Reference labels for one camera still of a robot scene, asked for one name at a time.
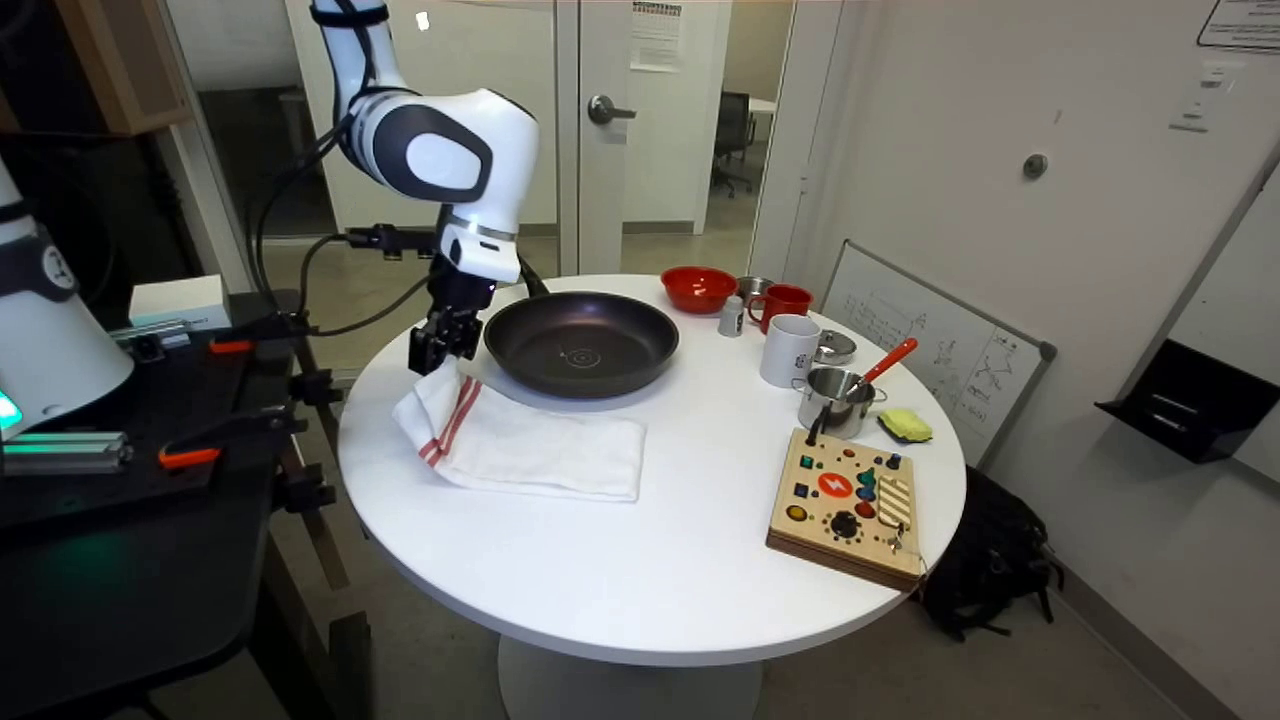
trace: red cup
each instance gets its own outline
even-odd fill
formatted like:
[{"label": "red cup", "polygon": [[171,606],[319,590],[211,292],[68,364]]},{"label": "red cup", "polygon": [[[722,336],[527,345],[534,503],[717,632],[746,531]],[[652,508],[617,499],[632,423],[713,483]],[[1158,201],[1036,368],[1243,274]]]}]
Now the red cup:
[{"label": "red cup", "polygon": [[758,311],[750,311],[755,329],[766,334],[766,321],[772,315],[804,315],[810,310],[810,292],[809,290],[797,290],[797,283],[766,283],[765,290],[765,302],[758,302]]}]

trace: desk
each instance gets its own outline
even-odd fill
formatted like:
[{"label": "desk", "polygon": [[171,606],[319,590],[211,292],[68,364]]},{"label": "desk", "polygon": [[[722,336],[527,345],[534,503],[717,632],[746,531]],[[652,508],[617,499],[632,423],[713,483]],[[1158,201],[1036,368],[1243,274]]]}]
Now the desk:
[{"label": "desk", "polygon": [[[414,379],[402,368],[402,336],[360,373],[340,434],[352,508],[380,548],[429,597],[503,638],[508,710],[519,697],[513,670],[531,649],[620,670],[750,670],[849,638],[902,599],[765,548],[798,396],[758,379],[755,329],[717,336],[717,315],[675,311],[654,275],[567,275],[550,279],[555,290],[634,297],[680,329],[680,353],[652,390],[575,403],[648,423],[639,503],[462,492],[430,479],[392,421],[392,403]],[[861,348],[861,368],[880,362],[871,345]],[[883,390],[938,421],[932,446],[902,450],[914,460],[924,557],[934,564],[963,503],[959,440],[910,373],[886,373]],[[861,440],[890,450],[871,423]]]},{"label": "desk", "polygon": [[[138,415],[171,415],[168,403],[202,403],[216,355],[184,362],[184,390],[129,402],[129,430]],[[245,379],[216,407],[262,407],[287,402],[287,345],[258,345]],[[297,644],[297,590],[268,536],[273,479],[287,430],[232,430],[207,489],[155,492],[149,503],[120,503],[64,517],[0,546],[0,717],[108,717],[149,689],[211,670],[245,644],[297,717],[337,717],[329,676],[309,674]],[[138,483],[129,479],[34,479],[34,483]]]}]

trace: door handle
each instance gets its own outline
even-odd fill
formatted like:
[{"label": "door handle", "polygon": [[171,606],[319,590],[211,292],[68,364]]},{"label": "door handle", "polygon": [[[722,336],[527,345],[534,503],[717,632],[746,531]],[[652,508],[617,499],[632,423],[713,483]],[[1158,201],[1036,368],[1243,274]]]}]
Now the door handle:
[{"label": "door handle", "polygon": [[593,98],[586,101],[586,119],[603,127],[612,119],[634,119],[634,111],[632,110],[617,110],[612,98]]}]

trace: red bowl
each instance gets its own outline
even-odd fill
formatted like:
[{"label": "red bowl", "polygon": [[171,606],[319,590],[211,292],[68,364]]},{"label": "red bowl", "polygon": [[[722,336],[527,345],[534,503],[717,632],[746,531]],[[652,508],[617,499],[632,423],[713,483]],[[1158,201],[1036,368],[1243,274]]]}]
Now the red bowl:
[{"label": "red bowl", "polygon": [[718,311],[722,302],[737,292],[737,275],[717,267],[668,267],[663,283],[673,305],[694,315]]}]

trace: white round table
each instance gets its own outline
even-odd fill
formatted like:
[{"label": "white round table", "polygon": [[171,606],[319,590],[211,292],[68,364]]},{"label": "white round table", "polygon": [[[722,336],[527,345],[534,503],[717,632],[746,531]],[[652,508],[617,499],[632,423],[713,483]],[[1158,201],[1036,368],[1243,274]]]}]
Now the white round table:
[{"label": "white round table", "polygon": [[[717,315],[675,311],[654,275],[563,275],[548,290],[634,297],[680,329],[673,368],[620,402],[572,403],[503,390],[485,348],[477,353],[481,377],[514,402],[644,421],[634,503],[437,479],[392,421],[392,403],[414,379],[402,336],[360,373],[340,421],[340,471],[355,517],[408,580],[503,638],[501,680],[513,717],[572,717],[593,701],[586,680],[603,689],[608,717],[629,706],[648,717],[652,710],[620,697],[644,689],[660,701],[709,693],[722,701],[718,717],[740,717],[755,706],[758,659],[818,649],[902,599],[765,548],[798,394],[758,379],[765,336],[750,325],[718,336]],[[523,290],[501,292],[493,311],[513,302],[523,302]],[[861,339],[852,368],[880,355]],[[929,446],[899,450],[875,423],[862,423],[857,446],[910,460],[921,546],[934,564],[963,508],[963,451],[908,368],[890,368],[880,390],[886,403],[932,421]]]}]

